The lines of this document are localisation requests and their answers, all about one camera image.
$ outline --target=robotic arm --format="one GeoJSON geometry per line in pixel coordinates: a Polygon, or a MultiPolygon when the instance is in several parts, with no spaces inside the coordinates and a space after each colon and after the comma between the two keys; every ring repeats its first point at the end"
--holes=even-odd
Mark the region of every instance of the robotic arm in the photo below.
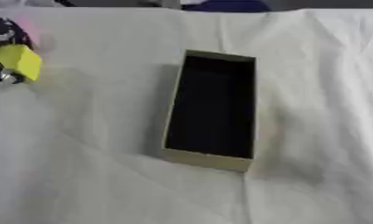
{"type": "MultiPolygon", "coordinates": [[[[32,49],[32,42],[28,34],[13,21],[0,18],[0,46],[25,45],[32,49]]],[[[25,77],[9,69],[5,69],[0,63],[0,82],[9,81],[14,84],[25,80],[25,77]]]]}

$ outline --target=blue object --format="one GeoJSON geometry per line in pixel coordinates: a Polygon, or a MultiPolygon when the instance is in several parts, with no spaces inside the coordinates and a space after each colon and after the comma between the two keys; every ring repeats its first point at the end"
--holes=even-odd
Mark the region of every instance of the blue object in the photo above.
{"type": "Polygon", "coordinates": [[[218,11],[218,12],[265,12],[270,8],[256,0],[209,0],[201,4],[186,4],[184,11],[218,11]]]}

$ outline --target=white cloth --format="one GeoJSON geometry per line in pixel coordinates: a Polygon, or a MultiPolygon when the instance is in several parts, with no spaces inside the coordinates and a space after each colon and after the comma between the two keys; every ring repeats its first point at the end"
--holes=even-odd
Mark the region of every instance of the white cloth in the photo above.
{"type": "Polygon", "coordinates": [[[45,68],[0,90],[0,223],[373,224],[373,10],[17,14],[45,68]],[[149,156],[187,48],[258,58],[245,175],[149,156]]]}

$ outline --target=yellow block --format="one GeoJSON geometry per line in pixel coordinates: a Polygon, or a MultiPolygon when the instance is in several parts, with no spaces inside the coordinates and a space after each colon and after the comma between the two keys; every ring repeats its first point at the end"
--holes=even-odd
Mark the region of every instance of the yellow block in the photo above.
{"type": "Polygon", "coordinates": [[[42,59],[26,45],[6,45],[0,47],[0,63],[35,81],[39,77],[42,59]]]}

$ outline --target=box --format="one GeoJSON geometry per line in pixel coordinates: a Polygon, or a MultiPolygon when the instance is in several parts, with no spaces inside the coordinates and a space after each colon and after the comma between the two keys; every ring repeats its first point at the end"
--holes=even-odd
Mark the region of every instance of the box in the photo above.
{"type": "Polygon", "coordinates": [[[174,162],[246,172],[255,135],[255,59],[186,51],[162,152],[174,162]]]}

